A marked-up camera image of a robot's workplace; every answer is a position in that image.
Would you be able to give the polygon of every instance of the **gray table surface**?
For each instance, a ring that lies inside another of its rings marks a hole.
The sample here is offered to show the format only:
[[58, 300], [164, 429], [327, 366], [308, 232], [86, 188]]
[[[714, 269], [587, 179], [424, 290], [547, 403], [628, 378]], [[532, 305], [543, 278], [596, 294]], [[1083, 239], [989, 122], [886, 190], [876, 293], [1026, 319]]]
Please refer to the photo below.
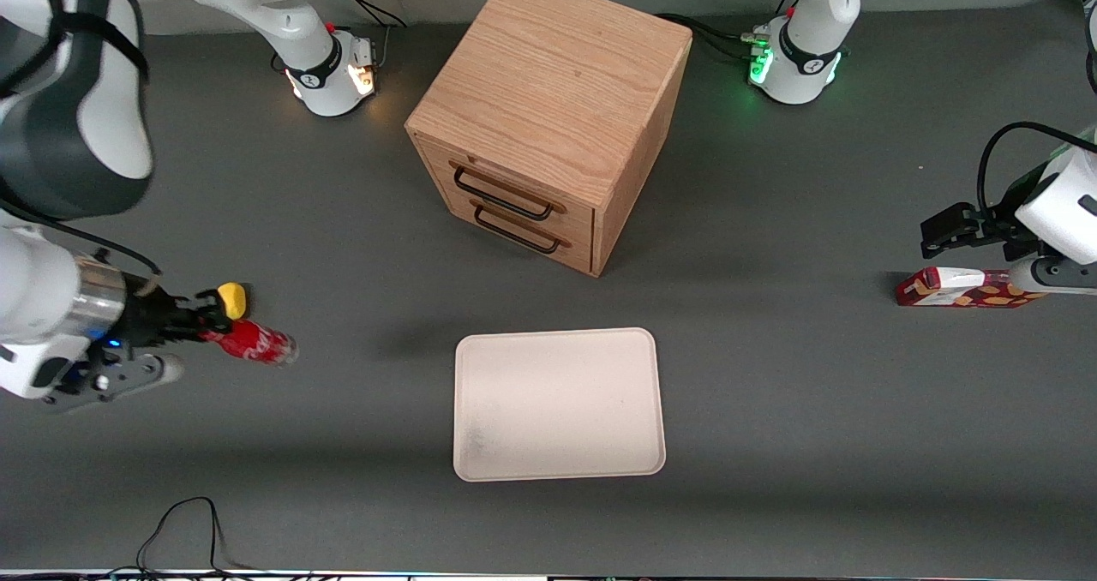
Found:
[[[179, 348], [182, 381], [64, 418], [0, 395], [0, 565], [129, 562], [161, 511], [206, 494], [236, 557], [270, 568], [1097, 576], [1097, 304], [891, 297], [996, 128], [1093, 121], [1076, 0], [866, 14], [806, 107], [697, 45], [600, 281], [442, 206], [403, 122], [462, 32], [395, 31], [380, 93], [338, 119], [294, 101], [259, 35], [149, 41], [157, 182], [81, 225], [157, 258], [176, 293], [250, 281], [301, 360]], [[1010, 136], [992, 190], [1054, 147]], [[658, 339], [666, 468], [457, 479], [455, 343], [608, 327]], [[150, 562], [202, 567], [204, 514], [181, 511]]]

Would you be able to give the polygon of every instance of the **white tray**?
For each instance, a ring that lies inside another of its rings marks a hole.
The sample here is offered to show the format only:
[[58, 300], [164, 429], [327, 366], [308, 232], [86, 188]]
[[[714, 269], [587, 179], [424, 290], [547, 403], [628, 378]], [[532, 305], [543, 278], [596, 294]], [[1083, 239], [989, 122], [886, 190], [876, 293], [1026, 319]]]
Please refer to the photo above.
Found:
[[463, 480], [645, 476], [665, 460], [655, 340], [643, 328], [459, 343], [453, 468]]

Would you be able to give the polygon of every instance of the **drawer handle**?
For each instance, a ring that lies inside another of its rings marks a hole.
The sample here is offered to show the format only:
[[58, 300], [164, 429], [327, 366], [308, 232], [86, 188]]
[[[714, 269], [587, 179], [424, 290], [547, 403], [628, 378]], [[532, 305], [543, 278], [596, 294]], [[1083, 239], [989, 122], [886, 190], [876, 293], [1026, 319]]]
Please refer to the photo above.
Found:
[[508, 232], [508, 230], [502, 229], [502, 227], [498, 227], [497, 225], [495, 225], [495, 223], [483, 220], [483, 218], [480, 218], [482, 213], [484, 213], [484, 207], [477, 206], [476, 213], [473, 214], [473, 218], [475, 218], [477, 225], [486, 227], [486, 229], [493, 230], [493, 232], [500, 235], [500, 237], [510, 238], [511, 241], [518, 242], [518, 244], [523, 246], [523, 248], [535, 250], [535, 252], [544, 253], [544, 255], [552, 255], [552, 253], [556, 253], [556, 249], [559, 248], [559, 238], [554, 238], [551, 248], [543, 248], [543, 246], [539, 246], [536, 244], [536, 242], [527, 241], [525, 238], [519, 237], [518, 233]]
[[545, 205], [544, 213], [536, 214], [533, 213], [533, 210], [525, 210], [524, 207], [512, 205], [512, 203], [507, 202], [507, 200], [497, 198], [488, 192], [479, 191], [476, 186], [465, 185], [465, 183], [461, 181], [461, 178], [464, 174], [465, 168], [457, 167], [457, 171], [453, 174], [453, 182], [457, 183], [457, 186], [461, 187], [461, 190], [468, 191], [470, 194], [479, 195], [479, 197], [487, 200], [487, 202], [493, 203], [493, 205], [505, 207], [505, 209], [510, 210], [510, 213], [520, 214], [522, 217], [530, 218], [532, 221], [544, 221], [545, 218], [548, 218], [548, 214], [552, 213], [552, 205]]

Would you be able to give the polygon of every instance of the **yellow object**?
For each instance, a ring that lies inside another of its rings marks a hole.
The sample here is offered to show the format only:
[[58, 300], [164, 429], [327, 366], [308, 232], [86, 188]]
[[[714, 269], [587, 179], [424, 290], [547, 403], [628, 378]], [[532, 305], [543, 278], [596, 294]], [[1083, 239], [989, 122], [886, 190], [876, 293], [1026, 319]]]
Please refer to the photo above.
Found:
[[225, 304], [225, 316], [230, 320], [244, 318], [248, 311], [248, 293], [244, 290], [244, 285], [228, 283], [217, 288], [220, 300]]

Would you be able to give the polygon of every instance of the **wooden drawer cabinet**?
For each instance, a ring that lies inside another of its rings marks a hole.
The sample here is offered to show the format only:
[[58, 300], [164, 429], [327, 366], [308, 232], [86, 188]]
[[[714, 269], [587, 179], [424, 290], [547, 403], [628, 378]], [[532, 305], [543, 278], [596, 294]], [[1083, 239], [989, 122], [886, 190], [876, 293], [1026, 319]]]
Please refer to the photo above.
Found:
[[607, 0], [488, 0], [405, 127], [452, 214], [598, 276], [690, 41]]

